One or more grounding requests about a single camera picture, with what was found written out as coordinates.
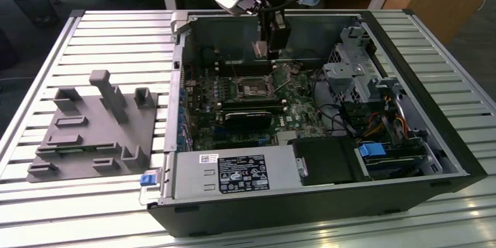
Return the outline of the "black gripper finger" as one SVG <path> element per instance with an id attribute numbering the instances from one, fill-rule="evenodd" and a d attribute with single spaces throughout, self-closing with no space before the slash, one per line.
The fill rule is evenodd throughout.
<path id="1" fill-rule="evenodd" d="M 280 51 L 285 49 L 290 30 L 292 28 L 284 14 L 274 12 L 269 25 L 269 60 L 276 60 Z"/>
<path id="2" fill-rule="evenodd" d="M 269 29 L 269 18 L 266 13 L 257 14 L 258 19 L 258 34 L 260 34 L 260 41 L 265 42 L 268 37 L 268 29 Z"/>

